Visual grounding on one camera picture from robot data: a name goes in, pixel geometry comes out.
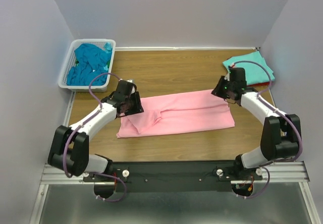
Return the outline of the pink t shirt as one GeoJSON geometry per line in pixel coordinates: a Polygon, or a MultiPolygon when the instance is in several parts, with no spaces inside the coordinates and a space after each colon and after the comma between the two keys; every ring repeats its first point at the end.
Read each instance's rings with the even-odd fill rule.
{"type": "Polygon", "coordinates": [[[144,112],[121,118],[117,138],[184,134],[235,126],[228,103],[201,90],[141,99],[144,112]]]}

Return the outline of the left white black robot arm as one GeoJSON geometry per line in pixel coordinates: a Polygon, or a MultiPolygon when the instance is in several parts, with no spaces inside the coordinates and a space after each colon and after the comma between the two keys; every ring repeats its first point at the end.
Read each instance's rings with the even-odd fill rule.
{"type": "Polygon", "coordinates": [[[116,90],[100,100],[97,108],[85,118],[56,129],[47,163],[63,170],[69,178],[94,173],[99,180],[107,181],[112,175],[113,162],[107,157],[90,154],[90,141],[115,119],[142,112],[137,86],[132,80],[120,80],[116,90]]]}

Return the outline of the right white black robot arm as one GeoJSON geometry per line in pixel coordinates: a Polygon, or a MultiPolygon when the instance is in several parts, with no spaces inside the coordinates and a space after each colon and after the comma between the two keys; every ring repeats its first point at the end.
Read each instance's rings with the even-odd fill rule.
{"type": "Polygon", "coordinates": [[[211,93],[224,100],[233,100],[263,125],[260,146],[236,156],[234,165],[229,168],[235,178],[242,180],[261,165],[292,160],[301,154],[300,118],[277,109],[260,92],[248,87],[243,68],[230,68],[226,76],[220,77],[211,93]]]}

